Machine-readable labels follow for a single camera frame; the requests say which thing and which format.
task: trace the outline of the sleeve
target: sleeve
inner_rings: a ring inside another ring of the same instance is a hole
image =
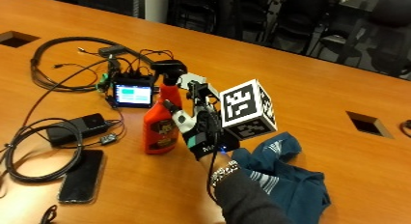
[[[228,224],[290,223],[281,208],[242,170],[234,172],[216,186],[217,204]]]

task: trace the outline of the power adapter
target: power adapter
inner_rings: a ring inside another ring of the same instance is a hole
[[[99,55],[108,58],[111,55],[117,56],[128,53],[127,48],[123,45],[113,45],[99,49]]]
[[[101,114],[99,113],[73,119],[69,122],[71,123],[60,122],[60,123],[53,124],[53,126],[64,126],[73,130],[76,130],[76,127],[77,127],[84,138],[88,138],[88,137],[92,137],[95,135],[104,133],[109,128]],[[76,141],[75,134],[65,128],[60,128],[60,127],[48,128],[47,133],[48,133],[49,141],[53,147]]]

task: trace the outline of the small display screen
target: small display screen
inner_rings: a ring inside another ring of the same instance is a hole
[[[119,106],[150,107],[152,106],[152,88],[149,86],[117,84],[115,88],[115,97]]]

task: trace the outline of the orange spray bottle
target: orange spray bottle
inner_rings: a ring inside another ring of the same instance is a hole
[[[180,76],[188,70],[177,60],[154,62],[150,68],[156,71],[156,78],[160,74],[164,76],[164,83],[160,87],[156,104],[144,116],[142,145],[148,154],[164,154],[174,148],[180,135],[178,127],[164,106],[164,101],[168,99],[176,106],[181,107],[181,96],[176,84]]]

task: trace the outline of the bottle label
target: bottle label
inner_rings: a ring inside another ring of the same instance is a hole
[[[150,130],[158,134],[158,141],[149,145],[150,150],[164,149],[177,142],[178,128],[173,119],[153,123],[153,125],[150,125]]]

